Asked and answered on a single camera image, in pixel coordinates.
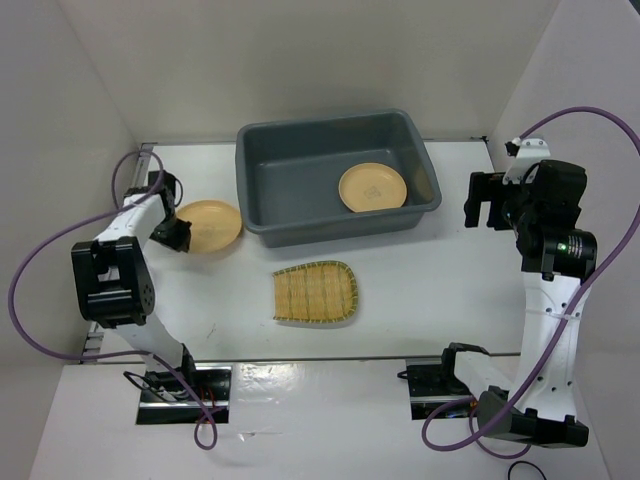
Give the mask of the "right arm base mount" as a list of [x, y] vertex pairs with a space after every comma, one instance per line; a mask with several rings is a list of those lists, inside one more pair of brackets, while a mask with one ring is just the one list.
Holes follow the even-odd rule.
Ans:
[[437, 407], [469, 397], [467, 387], [443, 369], [439, 358], [412, 358], [396, 374], [408, 387], [411, 419], [425, 420]]

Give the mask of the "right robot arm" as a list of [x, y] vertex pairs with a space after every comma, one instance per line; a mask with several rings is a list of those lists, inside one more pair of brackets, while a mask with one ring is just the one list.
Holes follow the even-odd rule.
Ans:
[[477, 402], [484, 436], [545, 448], [584, 447], [589, 429], [577, 418], [573, 373], [583, 307], [569, 305], [596, 266], [595, 236], [576, 227], [587, 185], [583, 168], [542, 160], [509, 180], [474, 172], [464, 204], [465, 225], [511, 230], [522, 257], [525, 326], [516, 377], [509, 381], [478, 346], [452, 343], [438, 381], [450, 393], [465, 388]]

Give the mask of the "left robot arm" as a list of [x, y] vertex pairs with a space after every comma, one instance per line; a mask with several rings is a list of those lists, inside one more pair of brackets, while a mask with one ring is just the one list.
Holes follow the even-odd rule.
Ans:
[[191, 223], [177, 217], [179, 181], [169, 172], [148, 174], [149, 185], [126, 192], [123, 206], [94, 240], [71, 250], [79, 309], [84, 319], [114, 331], [136, 351], [144, 351], [143, 383], [165, 401], [185, 400], [199, 387], [199, 375], [187, 347], [154, 313], [156, 292], [143, 255], [152, 240], [187, 253]]

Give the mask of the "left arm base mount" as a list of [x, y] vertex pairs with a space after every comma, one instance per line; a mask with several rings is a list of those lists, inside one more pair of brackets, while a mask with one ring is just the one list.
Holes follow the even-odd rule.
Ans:
[[[202, 409], [180, 382], [168, 372], [144, 374], [125, 371], [124, 378], [140, 392], [137, 425], [195, 424], [207, 421]], [[229, 419], [232, 366], [203, 363], [189, 377], [191, 388], [209, 410], [216, 423]]]

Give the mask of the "yellow bear plate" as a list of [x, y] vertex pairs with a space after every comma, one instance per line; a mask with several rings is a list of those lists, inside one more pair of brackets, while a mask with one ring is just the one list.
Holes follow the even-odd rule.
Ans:
[[243, 229], [240, 212], [220, 200], [200, 200], [177, 211], [180, 220], [190, 222], [189, 252], [209, 254], [231, 245]]
[[408, 189], [402, 176], [393, 168], [365, 162], [344, 172], [338, 193], [349, 210], [362, 213], [402, 207]]

